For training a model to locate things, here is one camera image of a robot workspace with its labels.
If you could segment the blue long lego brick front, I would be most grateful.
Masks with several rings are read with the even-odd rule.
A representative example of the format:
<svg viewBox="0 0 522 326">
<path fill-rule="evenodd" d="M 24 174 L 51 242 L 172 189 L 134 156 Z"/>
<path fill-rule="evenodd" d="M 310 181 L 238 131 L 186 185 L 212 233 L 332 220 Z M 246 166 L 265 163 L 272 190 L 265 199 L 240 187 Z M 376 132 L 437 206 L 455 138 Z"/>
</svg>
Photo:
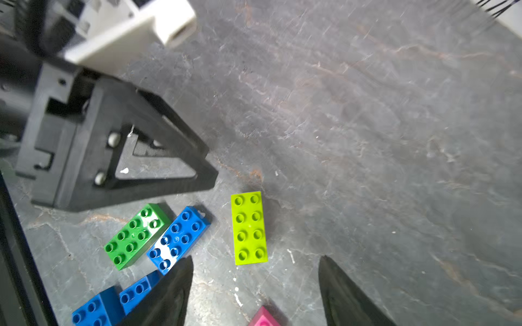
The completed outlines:
<svg viewBox="0 0 522 326">
<path fill-rule="evenodd" d="M 72 313 L 72 323 L 78 326 L 117 325 L 125 317 L 116 287 L 98 293 Z"/>
</svg>

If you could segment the pink square lego brick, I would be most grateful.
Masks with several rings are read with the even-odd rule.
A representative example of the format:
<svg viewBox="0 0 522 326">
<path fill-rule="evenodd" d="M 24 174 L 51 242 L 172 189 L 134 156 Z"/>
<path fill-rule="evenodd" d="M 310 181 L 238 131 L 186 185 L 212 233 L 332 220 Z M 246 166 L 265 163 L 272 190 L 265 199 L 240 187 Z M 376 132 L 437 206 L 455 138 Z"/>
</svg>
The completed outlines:
<svg viewBox="0 0 522 326">
<path fill-rule="evenodd" d="M 280 324 L 264 306 L 261 306 L 248 326 L 280 326 Z"/>
</svg>

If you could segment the blue long lego brick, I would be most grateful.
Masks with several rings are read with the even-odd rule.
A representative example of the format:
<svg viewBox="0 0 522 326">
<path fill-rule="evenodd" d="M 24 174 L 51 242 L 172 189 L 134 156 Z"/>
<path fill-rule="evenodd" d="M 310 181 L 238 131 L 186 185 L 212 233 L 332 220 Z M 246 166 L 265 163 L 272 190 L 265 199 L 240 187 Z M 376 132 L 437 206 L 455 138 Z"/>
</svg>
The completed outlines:
<svg viewBox="0 0 522 326">
<path fill-rule="evenodd" d="M 98 293 L 72 313 L 72 323 L 78 326 L 117 325 L 125 317 L 116 287 Z"/>
<path fill-rule="evenodd" d="M 187 206 L 153 244 L 147 257 L 162 275 L 166 275 L 187 256 L 210 225 L 195 207 Z"/>
</svg>

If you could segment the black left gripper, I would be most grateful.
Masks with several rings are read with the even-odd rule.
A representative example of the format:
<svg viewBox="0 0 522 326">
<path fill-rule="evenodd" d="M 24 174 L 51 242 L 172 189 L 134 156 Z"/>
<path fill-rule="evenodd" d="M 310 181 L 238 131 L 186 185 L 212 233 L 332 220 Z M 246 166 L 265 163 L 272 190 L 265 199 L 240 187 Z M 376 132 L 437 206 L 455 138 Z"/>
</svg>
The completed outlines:
<svg viewBox="0 0 522 326">
<path fill-rule="evenodd" d="M 208 146 L 164 99 L 101 76 L 1 35 L 1 134 L 32 205 L 80 212 L 215 186 Z"/>
</svg>

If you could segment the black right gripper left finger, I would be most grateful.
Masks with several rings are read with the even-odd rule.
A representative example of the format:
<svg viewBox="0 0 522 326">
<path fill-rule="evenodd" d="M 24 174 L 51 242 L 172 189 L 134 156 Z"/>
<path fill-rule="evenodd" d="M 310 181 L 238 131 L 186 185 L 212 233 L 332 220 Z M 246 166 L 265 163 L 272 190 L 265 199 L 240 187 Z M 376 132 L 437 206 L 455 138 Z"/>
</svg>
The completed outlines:
<svg viewBox="0 0 522 326">
<path fill-rule="evenodd" d="M 194 264 L 188 256 L 159 281 L 120 325 L 184 325 Z"/>
</svg>

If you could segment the lime green long lego brick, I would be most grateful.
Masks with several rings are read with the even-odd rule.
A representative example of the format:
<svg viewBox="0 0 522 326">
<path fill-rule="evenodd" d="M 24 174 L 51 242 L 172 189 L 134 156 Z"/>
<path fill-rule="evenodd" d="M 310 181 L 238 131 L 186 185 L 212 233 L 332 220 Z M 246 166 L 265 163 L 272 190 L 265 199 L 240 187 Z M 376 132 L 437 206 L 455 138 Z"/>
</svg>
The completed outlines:
<svg viewBox="0 0 522 326">
<path fill-rule="evenodd" d="M 231 211 L 235 264 L 268 262 L 261 192 L 232 195 Z"/>
</svg>

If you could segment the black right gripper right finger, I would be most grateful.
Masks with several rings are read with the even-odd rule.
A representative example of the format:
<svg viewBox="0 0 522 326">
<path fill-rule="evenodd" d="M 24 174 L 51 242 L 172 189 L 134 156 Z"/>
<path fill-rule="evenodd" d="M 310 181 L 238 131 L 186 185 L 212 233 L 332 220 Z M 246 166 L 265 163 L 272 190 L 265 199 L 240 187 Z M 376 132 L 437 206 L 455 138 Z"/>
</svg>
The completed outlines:
<svg viewBox="0 0 522 326">
<path fill-rule="evenodd" d="M 320 258 L 318 280 L 328 325 L 395 324 L 327 255 Z"/>
</svg>

